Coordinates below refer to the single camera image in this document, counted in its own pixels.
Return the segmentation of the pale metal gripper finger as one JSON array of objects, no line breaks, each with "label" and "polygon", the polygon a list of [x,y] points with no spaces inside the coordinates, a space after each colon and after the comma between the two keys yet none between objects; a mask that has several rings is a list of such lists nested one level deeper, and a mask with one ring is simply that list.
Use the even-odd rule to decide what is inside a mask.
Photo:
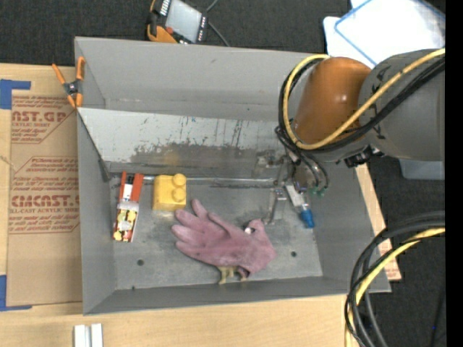
[{"label": "pale metal gripper finger", "polygon": [[288,197],[284,188],[276,189],[276,220],[281,220],[284,217],[284,209],[286,207]]},{"label": "pale metal gripper finger", "polygon": [[272,224],[274,222],[274,211],[275,211],[275,206],[276,206],[276,201],[277,201],[278,195],[276,193],[275,189],[270,189],[269,192],[269,200],[268,200],[268,210],[267,213],[263,219],[263,222],[268,225]]}]

